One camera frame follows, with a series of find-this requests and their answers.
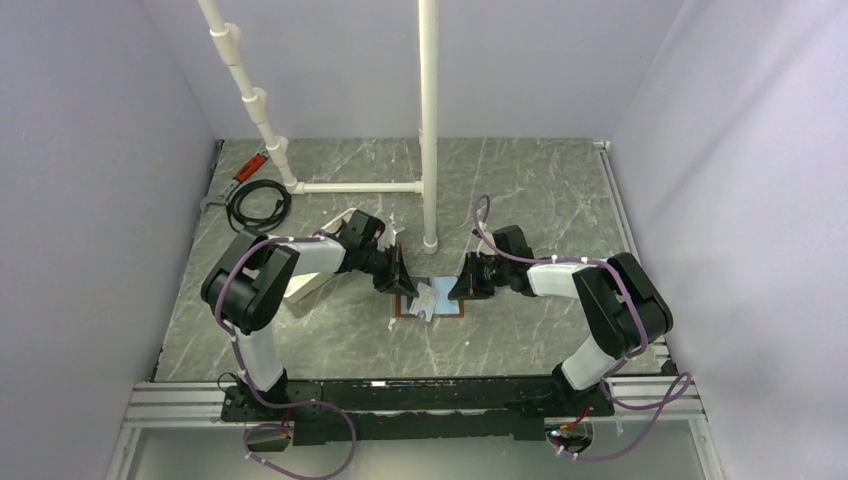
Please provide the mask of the brown leather card holder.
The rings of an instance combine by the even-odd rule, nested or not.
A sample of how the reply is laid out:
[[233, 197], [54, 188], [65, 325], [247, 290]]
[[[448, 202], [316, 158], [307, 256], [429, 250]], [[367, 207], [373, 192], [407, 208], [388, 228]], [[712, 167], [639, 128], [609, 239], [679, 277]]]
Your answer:
[[418, 318], [430, 322], [435, 318], [461, 318], [464, 316], [463, 301], [448, 298], [448, 293], [456, 284], [456, 277], [412, 276], [411, 279], [419, 296], [396, 295], [394, 317]]

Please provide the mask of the light blue credit card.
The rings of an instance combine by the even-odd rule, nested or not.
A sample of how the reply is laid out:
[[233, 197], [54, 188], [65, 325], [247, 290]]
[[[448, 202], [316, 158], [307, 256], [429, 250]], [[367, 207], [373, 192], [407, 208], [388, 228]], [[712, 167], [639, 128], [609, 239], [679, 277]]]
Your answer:
[[438, 298], [434, 308], [435, 316], [461, 316], [462, 305], [458, 300], [451, 300], [448, 294], [455, 286], [457, 278], [455, 276], [439, 276], [433, 277], [431, 286], [438, 291]]

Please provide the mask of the white VIP credit card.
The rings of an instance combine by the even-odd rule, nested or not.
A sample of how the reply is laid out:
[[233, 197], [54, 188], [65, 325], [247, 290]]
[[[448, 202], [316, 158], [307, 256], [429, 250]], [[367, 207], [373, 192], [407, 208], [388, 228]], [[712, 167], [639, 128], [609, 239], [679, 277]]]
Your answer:
[[431, 322], [438, 298], [438, 291], [429, 284], [419, 282], [416, 286], [416, 296], [408, 306], [408, 313], [424, 322]]

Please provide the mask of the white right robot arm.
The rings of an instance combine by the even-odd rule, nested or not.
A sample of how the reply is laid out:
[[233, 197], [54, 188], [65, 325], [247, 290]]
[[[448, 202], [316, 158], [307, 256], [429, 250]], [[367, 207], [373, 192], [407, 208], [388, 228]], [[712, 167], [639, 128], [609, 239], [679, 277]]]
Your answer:
[[529, 297], [579, 301], [589, 336], [555, 368], [558, 382], [550, 391], [553, 406], [564, 415], [578, 413], [589, 402], [589, 389], [673, 328], [669, 306], [629, 252], [575, 262], [468, 253], [448, 298], [489, 299], [500, 287]]

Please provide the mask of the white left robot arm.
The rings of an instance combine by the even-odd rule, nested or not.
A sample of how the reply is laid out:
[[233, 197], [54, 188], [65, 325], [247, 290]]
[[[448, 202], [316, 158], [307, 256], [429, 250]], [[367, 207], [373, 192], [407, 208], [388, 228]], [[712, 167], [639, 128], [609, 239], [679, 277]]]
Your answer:
[[398, 245], [382, 247], [385, 228], [343, 225], [334, 233], [278, 237], [246, 229], [235, 237], [202, 283], [200, 298], [227, 332], [238, 377], [253, 387], [248, 407], [264, 420], [287, 406], [287, 373], [273, 341], [271, 323], [291, 279], [313, 273], [359, 271], [380, 293], [416, 297]]

